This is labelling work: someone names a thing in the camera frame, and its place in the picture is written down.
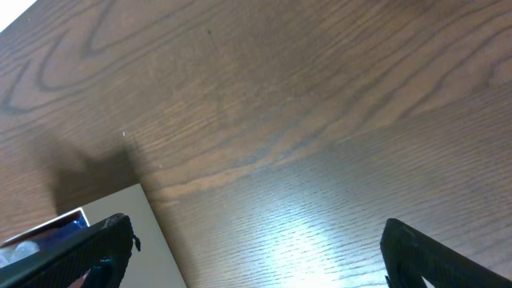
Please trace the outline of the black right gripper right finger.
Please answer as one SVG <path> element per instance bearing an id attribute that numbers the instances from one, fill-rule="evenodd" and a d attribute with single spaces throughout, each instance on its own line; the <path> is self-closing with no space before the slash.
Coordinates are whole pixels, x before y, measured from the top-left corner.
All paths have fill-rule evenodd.
<path id="1" fill-rule="evenodd" d="M 511 288 L 488 270 L 396 218 L 386 221 L 380 248 L 389 288 Z"/>

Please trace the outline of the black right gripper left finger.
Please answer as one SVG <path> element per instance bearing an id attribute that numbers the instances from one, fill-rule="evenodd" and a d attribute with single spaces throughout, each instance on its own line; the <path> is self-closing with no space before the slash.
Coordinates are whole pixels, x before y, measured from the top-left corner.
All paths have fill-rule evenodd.
<path id="1" fill-rule="evenodd" d="M 36 242 L 40 251 L 1 268 L 1 288 L 118 288 L 132 249 L 141 249 L 130 218 L 122 213 L 92 226 L 83 217 L 56 222 L 11 244 L 23 241 Z"/>

